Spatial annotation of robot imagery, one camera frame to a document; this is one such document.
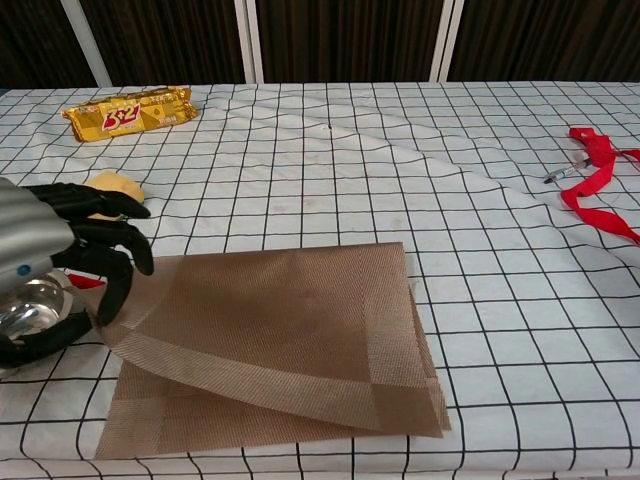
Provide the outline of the brown woven placemat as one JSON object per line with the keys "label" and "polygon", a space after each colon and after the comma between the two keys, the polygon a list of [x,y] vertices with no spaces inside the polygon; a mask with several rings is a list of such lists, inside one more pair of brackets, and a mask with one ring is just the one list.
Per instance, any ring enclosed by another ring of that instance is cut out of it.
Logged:
{"label": "brown woven placemat", "polygon": [[450,427],[399,243],[161,258],[100,333],[100,459]]}

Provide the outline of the stainless steel bowl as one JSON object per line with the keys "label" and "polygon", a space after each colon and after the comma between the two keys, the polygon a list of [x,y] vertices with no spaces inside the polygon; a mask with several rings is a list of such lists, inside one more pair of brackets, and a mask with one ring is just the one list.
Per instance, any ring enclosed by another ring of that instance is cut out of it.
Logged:
{"label": "stainless steel bowl", "polygon": [[72,277],[54,270],[0,295],[0,379],[68,347],[92,329]]}

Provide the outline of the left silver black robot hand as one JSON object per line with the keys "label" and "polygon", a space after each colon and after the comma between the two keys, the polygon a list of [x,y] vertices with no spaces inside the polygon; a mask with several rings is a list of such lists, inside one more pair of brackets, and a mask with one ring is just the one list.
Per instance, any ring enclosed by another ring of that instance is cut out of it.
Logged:
{"label": "left silver black robot hand", "polygon": [[134,273],[151,275],[153,255],[130,219],[150,215],[115,191],[54,183],[18,186],[0,177],[0,295],[35,278],[70,269],[105,278],[92,327],[106,326],[123,307]]}

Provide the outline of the black silver pen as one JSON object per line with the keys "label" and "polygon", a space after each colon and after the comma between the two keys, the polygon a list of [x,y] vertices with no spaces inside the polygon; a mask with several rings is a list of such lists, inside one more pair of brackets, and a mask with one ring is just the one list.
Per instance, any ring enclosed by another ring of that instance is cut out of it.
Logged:
{"label": "black silver pen", "polygon": [[553,183],[553,182],[557,182],[558,180],[566,178],[566,177],[576,173],[577,171],[590,166],[591,164],[592,164],[592,161],[588,157],[580,158],[578,160],[572,161],[567,167],[563,167],[563,168],[557,169],[555,171],[549,172],[544,177],[543,183],[544,184],[550,184],[550,183]]}

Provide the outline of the white black checkered tablecloth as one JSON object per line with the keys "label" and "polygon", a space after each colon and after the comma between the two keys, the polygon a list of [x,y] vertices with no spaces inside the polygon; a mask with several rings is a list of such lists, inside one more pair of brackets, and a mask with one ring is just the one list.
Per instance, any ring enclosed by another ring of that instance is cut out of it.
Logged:
{"label": "white black checkered tablecloth", "polygon": [[640,480],[640,247],[544,183],[572,126],[640,147],[640,83],[200,85],[193,121],[78,143],[62,111],[104,96],[0,96],[0,176],[133,178],[159,256],[402,243],[452,429],[98,461],[91,334],[0,380],[0,480]]}

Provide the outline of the yellow sponge with green pad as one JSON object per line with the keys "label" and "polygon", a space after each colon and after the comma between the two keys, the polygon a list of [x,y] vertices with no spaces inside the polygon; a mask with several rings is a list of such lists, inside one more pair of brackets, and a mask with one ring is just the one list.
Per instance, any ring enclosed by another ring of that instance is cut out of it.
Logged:
{"label": "yellow sponge with green pad", "polygon": [[84,185],[101,191],[124,193],[138,203],[144,203],[144,192],[141,186],[129,177],[115,172],[102,172],[88,179]]}

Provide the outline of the green marker with red cap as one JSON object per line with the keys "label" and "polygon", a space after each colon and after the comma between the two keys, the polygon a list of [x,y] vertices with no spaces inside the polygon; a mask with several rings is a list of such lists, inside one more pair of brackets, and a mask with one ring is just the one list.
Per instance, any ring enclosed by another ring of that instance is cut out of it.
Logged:
{"label": "green marker with red cap", "polygon": [[67,273],[67,278],[71,282],[71,284],[80,290],[87,290],[102,287],[105,285],[105,282],[97,279],[91,278],[85,275],[75,274],[75,273]]}

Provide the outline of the red fabric ribbon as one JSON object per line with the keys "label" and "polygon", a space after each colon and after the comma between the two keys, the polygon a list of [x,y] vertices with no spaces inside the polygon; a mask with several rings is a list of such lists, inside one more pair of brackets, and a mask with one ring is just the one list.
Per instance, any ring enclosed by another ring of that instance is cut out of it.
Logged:
{"label": "red fabric ribbon", "polygon": [[608,136],[597,133],[591,127],[571,127],[569,137],[582,144],[595,171],[580,183],[562,190],[560,198],[585,224],[640,245],[640,234],[621,216],[606,210],[582,207],[579,202],[580,198],[599,193],[611,182],[618,157],[630,157],[640,164],[640,149],[618,150]]}

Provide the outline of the gold biscuit packet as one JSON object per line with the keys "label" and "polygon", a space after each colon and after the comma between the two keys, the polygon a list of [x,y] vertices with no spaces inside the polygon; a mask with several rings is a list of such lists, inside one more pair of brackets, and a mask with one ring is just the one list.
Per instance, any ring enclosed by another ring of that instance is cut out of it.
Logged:
{"label": "gold biscuit packet", "polygon": [[79,142],[95,142],[183,124],[197,116],[191,89],[163,87],[113,95],[70,107],[61,116],[70,121]]}

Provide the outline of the white partition post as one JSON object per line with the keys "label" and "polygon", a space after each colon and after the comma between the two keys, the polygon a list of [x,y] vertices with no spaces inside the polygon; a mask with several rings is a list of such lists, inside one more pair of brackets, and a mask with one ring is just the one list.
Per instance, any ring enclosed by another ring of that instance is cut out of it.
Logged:
{"label": "white partition post", "polygon": [[447,82],[465,0],[443,0],[429,81]]}
{"label": "white partition post", "polygon": [[109,72],[96,43],[80,0],[60,0],[73,33],[98,87],[112,87]]}
{"label": "white partition post", "polygon": [[234,0],[245,81],[263,84],[264,71],[256,0]]}

